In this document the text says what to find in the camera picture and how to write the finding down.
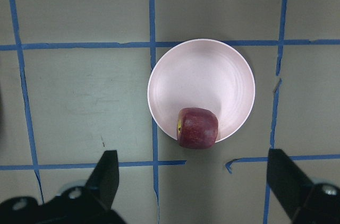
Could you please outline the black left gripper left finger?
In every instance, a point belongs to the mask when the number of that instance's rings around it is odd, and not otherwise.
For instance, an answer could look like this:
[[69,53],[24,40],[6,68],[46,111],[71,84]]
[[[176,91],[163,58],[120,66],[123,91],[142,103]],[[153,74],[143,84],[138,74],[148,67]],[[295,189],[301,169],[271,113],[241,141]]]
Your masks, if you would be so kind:
[[107,210],[111,209],[118,190],[118,156],[116,150],[107,150],[103,153],[86,181],[85,188]]

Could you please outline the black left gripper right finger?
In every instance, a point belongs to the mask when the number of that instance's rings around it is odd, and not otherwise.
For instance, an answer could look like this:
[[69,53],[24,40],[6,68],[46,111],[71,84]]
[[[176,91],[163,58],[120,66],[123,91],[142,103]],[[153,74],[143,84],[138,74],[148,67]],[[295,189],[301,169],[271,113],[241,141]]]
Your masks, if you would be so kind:
[[314,182],[281,149],[268,152],[267,183],[291,221],[314,186]]

